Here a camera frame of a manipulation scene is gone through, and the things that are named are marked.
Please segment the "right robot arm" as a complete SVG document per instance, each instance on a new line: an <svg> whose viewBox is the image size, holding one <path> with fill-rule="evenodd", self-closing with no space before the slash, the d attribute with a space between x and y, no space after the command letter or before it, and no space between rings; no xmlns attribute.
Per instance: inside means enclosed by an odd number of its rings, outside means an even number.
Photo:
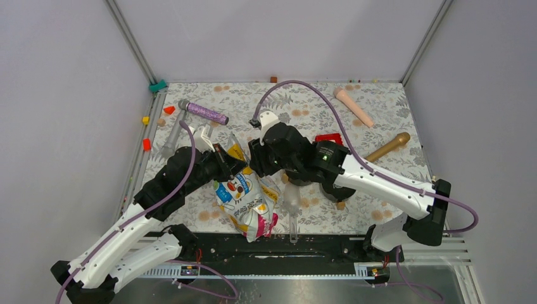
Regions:
<svg viewBox="0 0 537 304"><path fill-rule="evenodd" d="M439 246L443 240L447 200L435 197L435 184L360 162L338 143L310 142L295 127L281 122L248 147L250 167L260 177L285 170L295 179L363 191L400 209L400 216L368 229L363 252L369 260L380 260L401 244Z"/></svg>

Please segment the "cat food bag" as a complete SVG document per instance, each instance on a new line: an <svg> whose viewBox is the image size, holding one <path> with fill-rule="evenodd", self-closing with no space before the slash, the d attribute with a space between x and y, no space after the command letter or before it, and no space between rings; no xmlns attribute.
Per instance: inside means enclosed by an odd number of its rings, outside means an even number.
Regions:
<svg viewBox="0 0 537 304"><path fill-rule="evenodd" d="M260 178L249 166L226 182L214 182L218 207L238 233L251 243L270 237L277 225L280 189L269 178Z"/></svg>

